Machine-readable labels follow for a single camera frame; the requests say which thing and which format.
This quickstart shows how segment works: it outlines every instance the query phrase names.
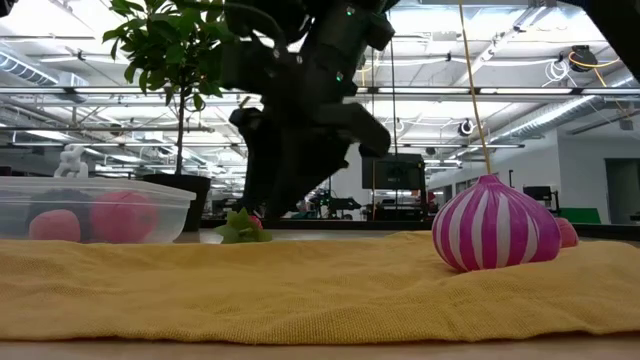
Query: desk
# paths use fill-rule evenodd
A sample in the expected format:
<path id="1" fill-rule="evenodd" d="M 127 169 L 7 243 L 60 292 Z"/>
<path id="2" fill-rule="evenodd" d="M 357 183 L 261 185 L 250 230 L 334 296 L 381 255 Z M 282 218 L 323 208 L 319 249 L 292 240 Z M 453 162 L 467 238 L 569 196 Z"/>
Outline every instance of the desk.
<path id="1" fill-rule="evenodd" d="M 382 237 L 374 231 L 272 231 L 279 240 Z M 211 230 L 185 234 L 177 242 L 217 243 Z M 2 360 L 637 360 L 640 333 L 594 337 L 555 335 L 526 341 L 483 343 L 424 342 L 361 346 L 243 346 L 234 344 L 183 344 L 147 341 L 0 342 Z"/>

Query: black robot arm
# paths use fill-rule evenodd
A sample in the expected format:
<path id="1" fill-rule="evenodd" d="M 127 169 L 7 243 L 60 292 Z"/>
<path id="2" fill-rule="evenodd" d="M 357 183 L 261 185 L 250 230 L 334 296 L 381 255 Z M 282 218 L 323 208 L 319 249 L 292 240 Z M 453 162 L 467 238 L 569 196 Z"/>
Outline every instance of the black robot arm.
<path id="1" fill-rule="evenodd" d="M 382 50 L 394 31 L 384 11 L 397 2 L 227 0 L 229 29 L 251 40 L 223 46 L 222 86 L 262 95 L 264 108 L 231 116 L 248 146 L 243 205 L 266 204 L 266 217 L 292 204 L 339 169 L 352 143 L 361 153 L 384 156 L 389 132 L 360 104 L 343 104 L 357 86 L 353 75 L 367 46 Z M 256 7 L 270 21 L 231 4 Z M 275 40 L 262 44 L 259 31 Z M 286 46 L 304 37 L 298 53 Z"/>

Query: wall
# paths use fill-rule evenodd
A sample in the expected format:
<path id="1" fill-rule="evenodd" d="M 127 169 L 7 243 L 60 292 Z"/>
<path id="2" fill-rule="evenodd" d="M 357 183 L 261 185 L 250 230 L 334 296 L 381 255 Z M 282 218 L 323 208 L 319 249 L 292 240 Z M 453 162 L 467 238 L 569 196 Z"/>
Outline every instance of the wall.
<path id="1" fill-rule="evenodd" d="M 607 200 L 612 224 L 635 224 L 631 215 L 640 210 L 640 161 L 605 160 L 607 168 Z"/>
<path id="2" fill-rule="evenodd" d="M 558 136 L 555 130 L 540 140 L 527 140 L 523 149 L 503 149 L 491 156 L 491 171 L 499 173 L 500 180 L 509 184 L 509 170 L 513 170 L 513 186 L 522 191 L 524 186 L 551 186 L 560 190 L 560 164 Z M 453 185 L 481 175 L 486 175 L 484 163 L 465 163 L 461 170 L 449 170 L 434 174 L 427 184 L 429 189 Z"/>
<path id="3" fill-rule="evenodd" d="M 640 140 L 560 137 L 558 145 L 560 206 L 596 208 L 602 223 L 610 224 L 605 159 L 640 159 Z"/>

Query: tree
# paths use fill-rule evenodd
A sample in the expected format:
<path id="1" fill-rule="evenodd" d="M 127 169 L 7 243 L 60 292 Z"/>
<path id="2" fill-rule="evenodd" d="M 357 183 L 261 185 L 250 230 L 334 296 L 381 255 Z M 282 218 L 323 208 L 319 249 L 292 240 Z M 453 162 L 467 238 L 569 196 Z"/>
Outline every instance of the tree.
<path id="1" fill-rule="evenodd" d="M 185 111 L 204 110 L 202 95 L 222 97 L 221 44 L 239 39 L 227 28 L 221 0 L 145 0 L 145 6 L 111 0 L 110 9 L 127 21 L 105 32 L 102 40 L 114 40 L 114 60 L 118 49 L 129 54 L 127 82 L 133 83 L 140 72 L 138 84 L 145 94 L 163 88 L 165 104 L 173 102 L 178 117 L 176 175 L 180 175 Z"/>

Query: plant pot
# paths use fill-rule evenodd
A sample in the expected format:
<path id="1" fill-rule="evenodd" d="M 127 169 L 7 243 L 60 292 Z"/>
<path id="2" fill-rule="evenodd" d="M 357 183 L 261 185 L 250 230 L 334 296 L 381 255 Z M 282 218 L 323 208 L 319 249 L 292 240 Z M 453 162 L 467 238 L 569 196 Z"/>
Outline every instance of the plant pot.
<path id="1" fill-rule="evenodd" d="M 149 174 L 144 175 L 142 180 L 195 193 L 196 199 L 191 201 L 182 231 L 193 232 L 200 229 L 204 204 L 211 189 L 211 179 L 195 175 Z"/>

